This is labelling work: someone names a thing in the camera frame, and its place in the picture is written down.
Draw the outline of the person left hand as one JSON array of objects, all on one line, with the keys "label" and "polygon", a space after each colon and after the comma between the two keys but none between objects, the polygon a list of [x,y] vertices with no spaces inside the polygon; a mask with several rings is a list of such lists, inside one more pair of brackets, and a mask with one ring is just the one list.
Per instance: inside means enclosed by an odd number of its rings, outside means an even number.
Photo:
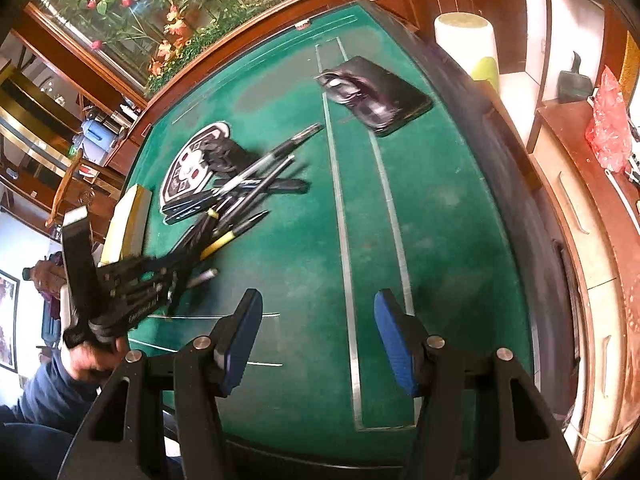
[{"label": "person left hand", "polygon": [[115,340],[113,349],[99,348],[90,342],[84,342],[73,349],[64,347],[61,360],[64,370],[71,378],[78,382],[103,385],[129,350],[128,338],[123,336]]}]

